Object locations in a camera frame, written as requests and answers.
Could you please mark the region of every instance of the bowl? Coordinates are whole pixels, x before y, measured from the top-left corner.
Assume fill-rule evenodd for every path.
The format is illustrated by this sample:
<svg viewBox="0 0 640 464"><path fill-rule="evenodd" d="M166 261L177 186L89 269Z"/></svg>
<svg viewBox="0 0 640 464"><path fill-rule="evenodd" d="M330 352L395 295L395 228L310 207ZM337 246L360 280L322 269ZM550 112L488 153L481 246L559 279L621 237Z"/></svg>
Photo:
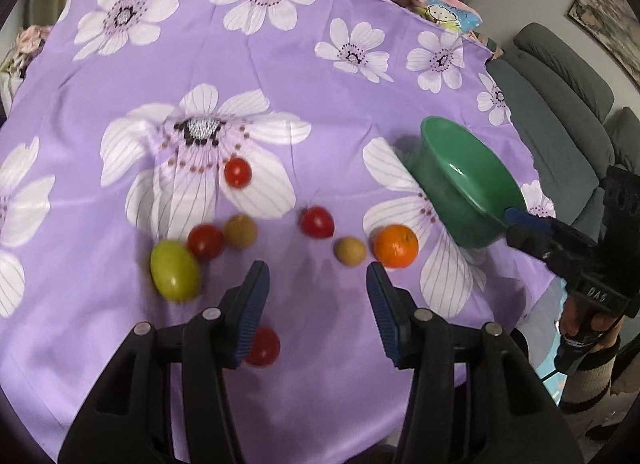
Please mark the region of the bowl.
<svg viewBox="0 0 640 464"><path fill-rule="evenodd" d="M505 210L527 209L505 165L466 128L444 118L426 118L420 136L405 165L455 242L477 249L503 236Z"/></svg>

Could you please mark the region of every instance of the screw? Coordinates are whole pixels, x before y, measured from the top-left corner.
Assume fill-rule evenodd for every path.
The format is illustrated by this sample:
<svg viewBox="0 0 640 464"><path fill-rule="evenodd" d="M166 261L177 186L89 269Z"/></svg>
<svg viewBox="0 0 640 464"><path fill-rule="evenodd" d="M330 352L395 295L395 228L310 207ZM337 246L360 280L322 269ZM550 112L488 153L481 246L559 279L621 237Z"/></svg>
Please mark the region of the screw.
<svg viewBox="0 0 640 464"><path fill-rule="evenodd" d="M205 320L213 321L222 316L222 311L218 307L209 307L202 311L202 317Z"/></svg>
<svg viewBox="0 0 640 464"><path fill-rule="evenodd" d="M138 336L144 336L145 334L149 334L151 330L151 323L142 321L138 323L135 327L133 327L133 332L135 332Z"/></svg>
<svg viewBox="0 0 640 464"><path fill-rule="evenodd" d="M433 319L433 312L429 309L416 309L414 312L414 318L418 321L431 321Z"/></svg>
<svg viewBox="0 0 640 464"><path fill-rule="evenodd" d="M493 321L491 323L487 323L484 330L486 330L491 336L499 336L502 334L502 327Z"/></svg>

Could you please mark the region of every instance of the purple tablecloth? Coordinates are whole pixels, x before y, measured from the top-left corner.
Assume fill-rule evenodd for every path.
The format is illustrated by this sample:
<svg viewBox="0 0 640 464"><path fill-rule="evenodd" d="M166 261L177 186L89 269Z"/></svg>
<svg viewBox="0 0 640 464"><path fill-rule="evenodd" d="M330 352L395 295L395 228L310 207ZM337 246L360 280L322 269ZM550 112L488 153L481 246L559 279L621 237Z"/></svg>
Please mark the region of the purple tablecloth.
<svg viewBox="0 0 640 464"><path fill-rule="evenodd" d="M460 250L389 146L426 116L461 123L552 213L489 55L386 0L68 0L0 134L0 384L36 441L57 456L136 322L190 319L255 259L282 352L226 374L247 462L339 463L399 425L411 373L385 358L366 264L341 266L296 221L322 205L337 237L363 240L406 224L421 249L396 285L452 322L513 327L551 275L503 241ZM221 175L233 155L252 167L246 189ZM162 300L158 238L238 212L257 243L210 264L197 300Z"/></svg>

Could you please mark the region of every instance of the orange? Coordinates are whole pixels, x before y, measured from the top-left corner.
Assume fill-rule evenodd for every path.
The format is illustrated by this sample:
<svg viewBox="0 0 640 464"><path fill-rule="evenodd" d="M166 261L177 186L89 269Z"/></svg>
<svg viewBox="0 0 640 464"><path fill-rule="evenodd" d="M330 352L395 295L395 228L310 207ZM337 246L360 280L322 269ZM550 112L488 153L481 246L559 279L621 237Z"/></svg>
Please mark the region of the orange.
<svg viewBox="0 0 640 464"><path fill-rule="evenodd" d="M418 256L418 238L407 226L387 226L373 239L373 255L390 269L408 267Z"/></svg>

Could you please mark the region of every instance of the red fruit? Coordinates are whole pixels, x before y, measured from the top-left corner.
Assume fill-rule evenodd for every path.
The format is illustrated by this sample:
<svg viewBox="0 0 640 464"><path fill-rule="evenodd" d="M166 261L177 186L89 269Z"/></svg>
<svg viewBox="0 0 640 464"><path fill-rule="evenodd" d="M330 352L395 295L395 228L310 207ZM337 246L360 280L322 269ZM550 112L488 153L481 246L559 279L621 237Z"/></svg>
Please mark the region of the red fruit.
<svg viewBox="0 0 640 464"><path fill-rule="evenodd" d="M251 167L242 157L233 157L225 165L225 180L229 187L242 189L251 182Z"/></svg>
<svg viewBox="0 0 640 464"><path fill-rule="evenodd" d="M322 206L311 206L302 212L300 228L309 237L330 238L334 236L334 218Z"/></svg>
<svg viewBox="0 0 640 464"><path fill-rule="evenodd" d="M255 331L254 345L244 359L254 367L273 365L280 355L280 338L269 327L258 327Z"/></svg>
<svg viewBox="0 0 640 464"><path fill-rule="evenodd" d="M187 249L199 262L208 262L220 256L225 249L225 237L214 225L200 224L189 233Z"/></svg>

